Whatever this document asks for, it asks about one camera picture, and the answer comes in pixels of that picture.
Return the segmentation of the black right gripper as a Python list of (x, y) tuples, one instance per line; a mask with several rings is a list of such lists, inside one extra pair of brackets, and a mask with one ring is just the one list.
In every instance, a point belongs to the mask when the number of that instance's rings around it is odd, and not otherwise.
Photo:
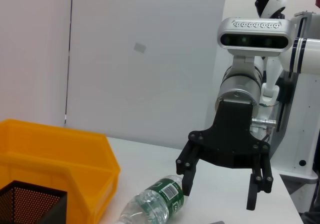
[(192, 131), (176, 159), (176, 173), (183, 175), (182, 192), (189, 196), (199, 159), (230, 169), (250, 169), (246, 209), (254, 211), (258, 193), (273, 186), (270, 145), (250, 133), (253, 104), (221, 100), (211, 127)]

